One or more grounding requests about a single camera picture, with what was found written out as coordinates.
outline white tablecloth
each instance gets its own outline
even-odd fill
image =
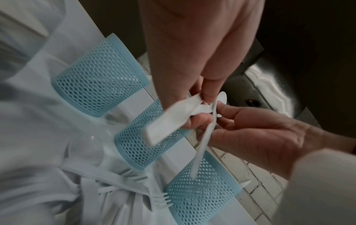
[[[118,106],[116,111],[121,113],[120,120],[113,124],[105,118],[84,115],[68,105],[53,90],[50,78],[59,74],[104,38],[77,0],[66,1],[66,8],[66,18],[44,48],[19,74],[0,84],[0,132],[11,137],[3,139],[3,143],[7,144],[5,149],[1,149],[3,146],[0,142],[0,170],[14,168],[18,164],[59,165],[65,140],[71,137],[73,132],[92,133],[102,139],[105,143],[105,157],[101,167],[113,168],[121,160],[113,144],[114,135],[154,102],[145,89],[140,90]],[[8,162],[6,157],[17,154],[18,148],[38,157],[20,157],[18,162]],[[194,155],[195,150],[188,141],[180,140],[146,170],[150,185],[156,189],[162,188]],[[157,213],[145,209],[144,221],[145,224],[152,225],[176,224],[169,209]],[[234,199],[211,219],[209,224],[256,223]]]

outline white sleeve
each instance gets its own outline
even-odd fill
[[[273,225],[356,224],[356,156],[333,150],[306,155],[293,168]]]

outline hand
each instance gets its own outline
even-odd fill
[[[323,131],[267,109],[233,107],[218,102],[209,145],[286,179],[300,157],[324,148],[351,152],[356,140]],[[197,130],[200,140],[203,131]]]
[[[164,109],[201,91],[214,102],[255,37],[264,0],[140,0],[150,68]],[[191,118],[184,128],[212,121]]]

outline blue mesh cup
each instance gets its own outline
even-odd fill
[[[136,117],[125,129],[118,133],[114,142],[120,155],[132,167],[143,170],[158,159],[165,151],[177,143],[186,130],[179,129],[154,147],[148,147],[142,138],[143,128],[163,113],[160,101],[152,103]]]
[[[148,84],[145,72],[115,34],[52,79],[63,99],[94,117],[104,115]]]
[[[207,223],[241,191],[238,182],[209,152],[204,153],[196,180],[190,178],[191,167],[192,161],[164,188],[178,225]]]

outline tile floor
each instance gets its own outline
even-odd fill
[[[147,53],[143,54],[137,61],[145,73],[151,75]],[[157,99],[153,85],[146,87],[146,90],[153,98]],[[297,119],[320,127],[307,108]],[[198,147],[199,142],[195,137],[194,130],[185,138],[195,149]],[[251,183],[236,198],[258,225],[270,225],[272,216],[277,210],[288,182],[276,174],[272,174],[219,149],[209,147],[207,150],[213,153],[238,181],[251,180]]]

